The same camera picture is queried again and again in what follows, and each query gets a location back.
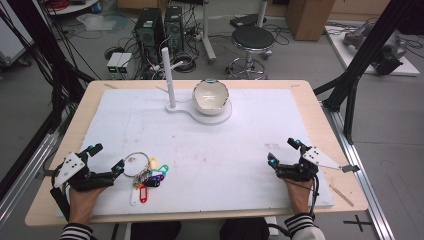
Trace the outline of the person's left leg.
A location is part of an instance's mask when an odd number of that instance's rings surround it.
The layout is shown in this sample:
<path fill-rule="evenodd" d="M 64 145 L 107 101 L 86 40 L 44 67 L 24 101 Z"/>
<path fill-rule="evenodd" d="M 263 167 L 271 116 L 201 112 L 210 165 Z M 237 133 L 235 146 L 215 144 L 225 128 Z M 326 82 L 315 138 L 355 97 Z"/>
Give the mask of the person's left leg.
<path fill-rule="evenodd" d="M 181 228 L 180 221 L 133 223 L 130 240 L 176 240 Z"/>

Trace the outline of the person's right leg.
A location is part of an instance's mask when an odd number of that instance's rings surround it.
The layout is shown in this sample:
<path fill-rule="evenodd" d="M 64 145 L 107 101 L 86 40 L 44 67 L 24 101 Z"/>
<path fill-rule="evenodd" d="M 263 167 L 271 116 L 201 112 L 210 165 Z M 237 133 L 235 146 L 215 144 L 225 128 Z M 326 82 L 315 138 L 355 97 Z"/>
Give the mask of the person's right leg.
<path fill-rule="evenodd" d="M 269 236 L 264 218 L 227 219 L 219 233 L 220 240 L 268 240 Z"/>

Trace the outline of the grey cabinet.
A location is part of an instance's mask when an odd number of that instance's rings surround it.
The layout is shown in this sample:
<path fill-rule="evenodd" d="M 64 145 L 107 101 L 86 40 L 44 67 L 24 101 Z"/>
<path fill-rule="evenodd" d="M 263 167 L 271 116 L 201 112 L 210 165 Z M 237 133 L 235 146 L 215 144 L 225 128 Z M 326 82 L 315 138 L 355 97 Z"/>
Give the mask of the grey cabinet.
<path fill-rule="evenodd" d="M 10 18 L 12 24 L 16 27 L 18 32 L 27 40 L 30 46 L 34 43 L 20 20 L 16 15 L 11 14 Z M 18 37 L 12 32 L 12 30 L 6 25 L 6 23 L 0 18 L 0 66 L 11 66 L 16 60 L 18 60 L 22 54 L 26 51 L 25 47 L 18 40 Z"/>

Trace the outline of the white floor board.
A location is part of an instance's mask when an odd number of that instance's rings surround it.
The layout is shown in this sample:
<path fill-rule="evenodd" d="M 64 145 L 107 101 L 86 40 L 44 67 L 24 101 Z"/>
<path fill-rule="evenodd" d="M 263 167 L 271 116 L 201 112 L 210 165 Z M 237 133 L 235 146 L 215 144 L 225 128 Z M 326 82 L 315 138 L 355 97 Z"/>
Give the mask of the white floor board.
<path fill-rule="evenodd" d="M 342 65 L 344 66 L 344 68 L 347 68 L 357 52 L 357 50 L 353 46 L 347 46 L 343 44 L 343 39 L 345 34 L 347 33 L 347 29 L 343 27 L 327 25 L 325 27 L 325 31 Z M 391 72 L 391 76 L 416 77 L 420 74 L 420 72 L 406 57 L 401 57 L 400 61 L 402 62 L 402 65 L 398 66 L 393 72 Z"/>

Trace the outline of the white ceramic bowl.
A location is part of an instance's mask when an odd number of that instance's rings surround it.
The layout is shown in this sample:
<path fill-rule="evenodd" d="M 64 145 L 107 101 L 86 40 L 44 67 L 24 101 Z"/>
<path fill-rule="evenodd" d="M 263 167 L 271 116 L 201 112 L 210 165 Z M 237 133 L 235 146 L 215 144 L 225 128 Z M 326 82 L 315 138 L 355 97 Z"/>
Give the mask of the white ceramic bowl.
<path fill-rule="evenodd" d="M 220 114 L 228 99 L 229 91 L 227 87 L 216 79 L 200 81 L 192 93 L 195 108 L 205 115 Z"/>

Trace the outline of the aluminium rail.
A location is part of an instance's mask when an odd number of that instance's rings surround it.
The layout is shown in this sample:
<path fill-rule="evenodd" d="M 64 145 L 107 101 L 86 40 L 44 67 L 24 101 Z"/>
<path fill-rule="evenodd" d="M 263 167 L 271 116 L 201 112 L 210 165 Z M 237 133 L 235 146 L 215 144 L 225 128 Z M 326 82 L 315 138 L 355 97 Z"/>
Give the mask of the aluminium rail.
<path fill-rule="evenodd" d="M 0 201 L 0 231 L 4 228 L 13 210 L 41 169 L 44 161 L 47 160 L 48 156 L 53 152 L 53 148 L 58 140 L 58 133 L 46 134 L 43 139 L 39 143 L 36 143 L 30 150 L 29 157 L 23 169 L 11 184 L 4 198 Z"/>
<path fill-rule="evenodd" d="M 335 133 L 336 138 L 341 145 L 342 151 L 344 152 L 347 161 L 351 165 L 357 165 L 359 167 L 359 170 L 354 173 L 354 176 L 358 180 L 359 186 L 367 199 L 367 211 L 370 215 L 372 226 L 376 230 L 378 239 L 395 240 L 392 229 L 374 192 L 373 186 L 368 178 L 360 156 L 355 146 L 350 144 L 348 139 L 343 134 L 344 120 L 342 115 L 339 112 L 332 112 L 324 106 L 322 106 L 322 109 L 333 128 L 333 132 Z"/>

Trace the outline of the clear plastic bag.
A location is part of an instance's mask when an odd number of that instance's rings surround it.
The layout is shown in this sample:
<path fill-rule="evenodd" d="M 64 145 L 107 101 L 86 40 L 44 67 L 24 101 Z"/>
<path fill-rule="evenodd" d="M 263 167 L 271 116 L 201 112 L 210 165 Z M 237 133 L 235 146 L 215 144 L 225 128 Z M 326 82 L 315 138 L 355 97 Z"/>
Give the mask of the clear plastic bag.
<path fill-rule="evenodd" d="M 101 15 L 91 13 L 80 15 L 77 20 L 85 26 L 87 31 L 110 31 L 116 25 L 113 20 L 107 20 Z"/>

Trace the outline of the flat black case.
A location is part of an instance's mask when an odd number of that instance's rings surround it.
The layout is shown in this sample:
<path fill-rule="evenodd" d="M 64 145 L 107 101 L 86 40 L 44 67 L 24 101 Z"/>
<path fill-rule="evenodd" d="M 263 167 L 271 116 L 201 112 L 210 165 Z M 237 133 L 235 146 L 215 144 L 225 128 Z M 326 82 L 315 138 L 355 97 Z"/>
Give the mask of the flat black case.
<path fill-rule="evenodd" d="M 234 17 L 230 20 L 230 24 L 235 27 L 241 26 L 257 26 L 258 25 L 258 15 L 257 14 L 248 14 L 242 17 Z"/>

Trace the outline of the cardboard box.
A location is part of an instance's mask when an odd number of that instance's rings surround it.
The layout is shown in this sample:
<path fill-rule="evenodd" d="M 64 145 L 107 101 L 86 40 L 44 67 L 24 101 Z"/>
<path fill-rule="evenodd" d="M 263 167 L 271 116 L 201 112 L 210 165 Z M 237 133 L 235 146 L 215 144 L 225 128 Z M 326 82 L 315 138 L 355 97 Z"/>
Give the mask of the cardboard box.
<path fill-rule="evenodd" d="M 318 41 L 336 0 L 289 0 L 285 20 L 297 41 Z"/>

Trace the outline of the white desk leg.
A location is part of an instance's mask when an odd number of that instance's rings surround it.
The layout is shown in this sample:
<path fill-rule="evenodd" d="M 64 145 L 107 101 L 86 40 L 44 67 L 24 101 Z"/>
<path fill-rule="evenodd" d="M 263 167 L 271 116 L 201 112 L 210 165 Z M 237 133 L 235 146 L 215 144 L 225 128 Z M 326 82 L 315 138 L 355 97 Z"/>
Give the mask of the white desk leg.
<path fill-rule="evenodd" d="M 208 63 L 213 64 L 216 61 L 216 55 L 209 39 L 209 10 L 208 10 L 209 0 L 202 0 L 202 3 L 203 3 L 203 13 L 202 13 L 203 30 L 201 33 L 201 40 L 206 51 Z"/>
<path fill-rule="evenodd" d="M 263 26 L 263 22 L 264 22 L 264 19 L 265 19 L 265 13 L 266 13 L 266 9 L 267 9 L 267 6 L 268 6 L 268 1 L 269 0 L 260 0 L 257 22 L 256 22 L 256 25 L 258 27 Z"/>

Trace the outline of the white foam board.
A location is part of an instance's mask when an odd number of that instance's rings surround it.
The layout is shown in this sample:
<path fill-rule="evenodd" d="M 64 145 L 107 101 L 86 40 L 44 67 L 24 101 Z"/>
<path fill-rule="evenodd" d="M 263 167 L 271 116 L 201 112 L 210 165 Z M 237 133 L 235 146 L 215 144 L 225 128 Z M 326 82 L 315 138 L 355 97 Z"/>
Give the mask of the white foam board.
<path fill-rule="evenodd" d="M 287 142 L 310 142 L 289 89 L 233 89 L 232 114 L 203 125 L 165 109 L 158 89 L 107 90 L 80 144 L 102 150 L 88 161 L 106 172 L 133 152 L 154 157 L 169 170 L 145 202 L 133 197 L 130 177 L 119 176 L 99 197 L 97 216 L 274 210 L 289 207 L 287 190 L 267 161 L 274 154 L 294 164 L 299 153 Z"/>

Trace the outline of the black round stool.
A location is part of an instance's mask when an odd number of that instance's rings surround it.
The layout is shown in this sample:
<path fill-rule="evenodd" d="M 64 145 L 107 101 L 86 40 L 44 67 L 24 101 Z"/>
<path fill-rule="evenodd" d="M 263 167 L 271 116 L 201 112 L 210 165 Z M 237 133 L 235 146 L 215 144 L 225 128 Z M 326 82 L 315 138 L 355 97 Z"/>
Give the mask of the black round stool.
<path fill-rule="evenodd" d="M 266 79 L 265 66 L 253 58 L 254 54 L 265 54 L 274 45 L 274 36 L 268 30 L 258 26 L 241 26 L 231 36 L 233 45 L 246 52 L 244 58 L 234 59 L 226 72 L 235 79 Z"/>

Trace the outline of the round white table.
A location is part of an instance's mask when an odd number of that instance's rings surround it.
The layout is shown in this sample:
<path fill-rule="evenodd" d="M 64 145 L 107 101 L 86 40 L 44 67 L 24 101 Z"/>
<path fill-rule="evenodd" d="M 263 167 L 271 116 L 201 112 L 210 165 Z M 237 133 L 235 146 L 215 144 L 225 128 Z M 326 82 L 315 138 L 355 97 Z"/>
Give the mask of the round white table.
<path fill-rule="evenodd" d="M 99 13 L 102 9 L 100 0 L 48 0 L 45 8 L 52 15 L 63 15 L 82 10 Z"/>

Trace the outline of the person's leg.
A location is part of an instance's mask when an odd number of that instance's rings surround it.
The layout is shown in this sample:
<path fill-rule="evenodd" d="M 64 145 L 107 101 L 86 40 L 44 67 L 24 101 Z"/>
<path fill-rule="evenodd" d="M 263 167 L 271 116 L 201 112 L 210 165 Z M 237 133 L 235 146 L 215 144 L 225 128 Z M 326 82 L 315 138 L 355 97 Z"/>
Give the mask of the person's leg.
<path fill-rule="evenodd" d="M 227 219 L 219 233 L 220 240 L 268 240 L 269 236 L 264 218 Z"/>
<path fill-rule="evenodd" d="M 180 221 L 133 223 L 130 240 L 176 240 L 181 228 Z"/>

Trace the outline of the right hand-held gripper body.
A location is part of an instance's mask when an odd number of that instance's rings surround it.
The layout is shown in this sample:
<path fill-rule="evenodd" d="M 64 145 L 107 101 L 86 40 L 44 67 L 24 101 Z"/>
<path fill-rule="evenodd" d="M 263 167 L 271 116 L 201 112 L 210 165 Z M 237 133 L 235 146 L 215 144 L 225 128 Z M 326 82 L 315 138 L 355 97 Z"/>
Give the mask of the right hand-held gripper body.
<path fill-rule="evenodd" d="M 275 173 L 278 178 L 308 182 L 317 176 L 320 167 L 341 170 L 344 173 L 360 170 L 357 165 L 339 165 L 316 146 L 300 146 L 296 150 L 300 152 L 297 163 L 283 164 L 275 159 Z"/>

